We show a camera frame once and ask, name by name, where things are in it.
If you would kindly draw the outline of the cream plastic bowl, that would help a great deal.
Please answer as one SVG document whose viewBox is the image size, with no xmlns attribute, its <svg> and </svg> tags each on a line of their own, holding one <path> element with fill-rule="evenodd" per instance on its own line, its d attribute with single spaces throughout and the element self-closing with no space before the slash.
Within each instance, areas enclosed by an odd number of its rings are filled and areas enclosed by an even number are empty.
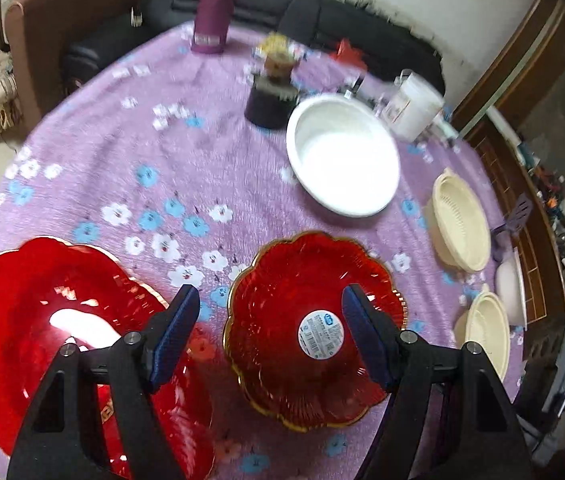
<svg viewBox="0 0 565 480">
<path fill-rule="evenodd" d="M 465 273 L 485 269 L 491 231 L 480 200 L 465 180 L 446 168 L 433 183 L 423 208 L 437 258 Z"/>
<path fill-rule="evenodd" d="M 500 298 L 484 284 L 470 308 L 460 315 L 453 334 L 458 348 L 466 342 L 479 344 L 499 378 L 505 380 L 510 358 L 508 315 Z"/>
</svg>

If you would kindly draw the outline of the wooden cabinet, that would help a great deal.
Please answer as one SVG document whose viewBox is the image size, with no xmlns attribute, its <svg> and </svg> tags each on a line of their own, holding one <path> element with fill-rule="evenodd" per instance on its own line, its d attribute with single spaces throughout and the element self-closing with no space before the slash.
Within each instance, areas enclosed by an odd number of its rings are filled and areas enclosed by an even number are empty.
<svg viewBox="0 0 565 480">
<path fill-rule="evenodd" d="M 520 24 L 453 111 L 480 155 L 504 212 L 533 202 L 514 237 L 534 338 L 565 313 L 565 0 L 533 0 Z"/>
</svg>

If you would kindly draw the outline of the white ceramic bowl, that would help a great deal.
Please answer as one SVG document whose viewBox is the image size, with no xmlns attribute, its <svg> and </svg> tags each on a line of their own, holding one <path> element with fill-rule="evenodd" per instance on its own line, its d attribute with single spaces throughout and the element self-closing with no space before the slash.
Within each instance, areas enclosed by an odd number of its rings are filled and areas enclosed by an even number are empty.
<svg viewBox="0 0 565 480">
<path fill-rule="evenodd" d="M 321 206 L 348 218 L 383 211 L 397 191 L 401 159 L 371 109 L 340 94 L 319 94 L 293 110 L 285 138 L 299 183 Z"/>
</svg>

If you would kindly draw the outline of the red plastic bag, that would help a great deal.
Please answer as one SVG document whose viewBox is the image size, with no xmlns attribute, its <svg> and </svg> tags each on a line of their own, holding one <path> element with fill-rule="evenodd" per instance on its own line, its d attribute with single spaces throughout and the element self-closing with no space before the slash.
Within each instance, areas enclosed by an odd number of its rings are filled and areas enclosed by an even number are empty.
<svg viewBox="0 0 565 480">
<path fill-rule="evenodd" d="M 354 48 L 346 38 L 343 38 L 337 44 L 337 49 L 330 53 L 330 58 L 343 65 L 368 70 L 368 66 L 363 60 L 363 51 Z"/>
</svg>

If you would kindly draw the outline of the purple floral tablecloth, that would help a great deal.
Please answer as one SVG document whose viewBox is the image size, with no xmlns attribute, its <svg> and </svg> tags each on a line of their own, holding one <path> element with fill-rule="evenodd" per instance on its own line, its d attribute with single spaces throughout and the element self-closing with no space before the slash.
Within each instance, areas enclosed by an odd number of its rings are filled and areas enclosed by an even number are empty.
<svg viewBox="0 0 565 480">
<path fill-rule="evenodd" d="M 232 29 L 218 56 L 192 53 L 190 36 L 186 25 L 165 32 L 40 122 L 0 182 L 0 254 L 50 236 L 105 250 L 165 298 L 198 285 L 194 356 L 215 401 L 215 477 L 351 479 L 382 408 L 351 427 L 308 434 L 254 411 L 220 343 L 230 284 L 271 240 L 314 230 L 352 238 L 389 268 L 409 327 L 450 346 L 460 312 L 495 272 L 455 278 L 442 270 L 423 206 L 450 169 L 480 197 L 489 223 L 503 214 L 470 145 L 436 141 L 401 146 L 401 182 L 381 214 L 333 214 L 297 183 L 284 136 L 244 118 L 260 36 Z"/>
</svg>

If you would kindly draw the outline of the red glass plate large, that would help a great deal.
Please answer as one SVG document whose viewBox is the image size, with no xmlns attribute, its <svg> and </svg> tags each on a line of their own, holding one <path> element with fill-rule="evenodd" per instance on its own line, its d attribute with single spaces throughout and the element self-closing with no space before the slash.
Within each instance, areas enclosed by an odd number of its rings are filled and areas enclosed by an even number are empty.
<svg viewBox="0 0 565 480">
<path fill-rule="evenodd" d="M 0 450 L 5 456 L 11 458 L 25 412 L 62 344 L 73 342 L 81 351 L 110 346 L 167 307 L 158 292 L 95 247 L 37 237 L 0 254 Z M 133 479 L 110 387 L 95 388 L 108 465 Z M 191 354 L 180 358 L 151 404 L 186 479 L 210 478 L 212 400 Z"/>
</svg>

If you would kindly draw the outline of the red glass bowl gold rim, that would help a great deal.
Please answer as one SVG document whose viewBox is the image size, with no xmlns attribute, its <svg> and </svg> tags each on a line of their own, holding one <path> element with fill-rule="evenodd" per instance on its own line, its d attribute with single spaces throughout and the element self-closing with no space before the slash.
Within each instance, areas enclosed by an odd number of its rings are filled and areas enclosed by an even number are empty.
<svg viewBox="0 0 565 480">
<path fill-rule="evenodd" d="M 342 292 L 351 284 L 406 326 L 389 269 L 352 238 L 307 231 L 274 240 L 235 279 L 223 346 L 258 413 L 306 432 L 351 426 L 385 399 L 344 321 Z"/>
</svg>

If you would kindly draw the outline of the white plastic jar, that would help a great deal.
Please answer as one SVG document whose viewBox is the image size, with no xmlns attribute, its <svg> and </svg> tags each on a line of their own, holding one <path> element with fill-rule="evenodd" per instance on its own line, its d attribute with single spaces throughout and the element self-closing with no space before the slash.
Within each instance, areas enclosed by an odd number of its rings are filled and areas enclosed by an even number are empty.
<svg viewBox="0 0 565 480">
<path fill-rule="evenodd" d="M 433 124 L 445 101 L 429 81 L 412 70 L 403 70 L 395 87 L 380 116 L 399 140 L 413 142 Z"/>
</svg>

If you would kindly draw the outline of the black leather sofa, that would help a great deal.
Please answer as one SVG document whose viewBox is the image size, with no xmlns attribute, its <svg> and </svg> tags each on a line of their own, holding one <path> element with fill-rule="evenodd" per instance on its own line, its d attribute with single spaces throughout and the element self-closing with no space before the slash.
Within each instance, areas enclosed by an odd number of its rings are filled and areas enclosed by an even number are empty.
<svg viewBox="0 0 565 480">
<path fill-rule="evenodd" d="M 61 56 L 61 77 L 71 93 L 109 65 L 168 29 L 194 19 L 199 0 L 139 0 L 134 10 L 107 18 L 69 42 Z M 393 23 L 368 1 L 236 0 L 232 24 L 258 32 L 280 32 L 313 50 L 333 52 L 342 39 L 361 51 L 371 75 L 391 81 L 414 70 L 439 92 L 446 91 L 442 55 L 435 47 Z"/>
</svg>

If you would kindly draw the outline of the purple thermos bottle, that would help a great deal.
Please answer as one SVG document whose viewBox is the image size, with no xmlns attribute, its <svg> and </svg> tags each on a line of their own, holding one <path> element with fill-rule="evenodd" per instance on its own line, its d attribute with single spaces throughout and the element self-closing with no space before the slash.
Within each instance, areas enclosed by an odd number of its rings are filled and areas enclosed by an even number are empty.
<svg viewBox="0 0 565 480">
<path fill-rule="evenodd" d="M 235 0 L 200 0 L 194 20 L 191 50 L 220 54 L 225 50 Z"/>
</svg>

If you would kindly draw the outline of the black cup with cork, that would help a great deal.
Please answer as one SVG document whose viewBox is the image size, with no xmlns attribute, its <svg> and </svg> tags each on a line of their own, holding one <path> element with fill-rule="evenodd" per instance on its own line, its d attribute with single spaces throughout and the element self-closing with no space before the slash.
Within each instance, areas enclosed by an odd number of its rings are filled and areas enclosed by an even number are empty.
<svg viewBox="0 0 565 480">
<path fill-rule="evenodd" d="M 299 101 L 299 89 L 291 76 L 296 59 L 282 51 L 270 52 L 263 68 L 252 75 L 244 117 L 252 125 L 267 130 L 287 128 L 292 110 Z"/>
</svg>

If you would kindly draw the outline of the yellow snack packet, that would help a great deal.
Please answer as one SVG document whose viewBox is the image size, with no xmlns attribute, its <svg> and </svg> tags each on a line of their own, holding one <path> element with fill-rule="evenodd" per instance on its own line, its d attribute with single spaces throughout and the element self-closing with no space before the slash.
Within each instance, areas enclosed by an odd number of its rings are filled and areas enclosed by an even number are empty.
<svg viewBox="0 0 565 480">
<path fill-rule="evenodd" d="M 284 54 L 291 56 L 294 61 L 299 61 L 303 58 L 305 49 L 303 44 L 298 44 L 279 32 L 271 32 L 254 48 L 253 52 L 261 60 L 266 60 L 269 55 Z"/>
</svg>

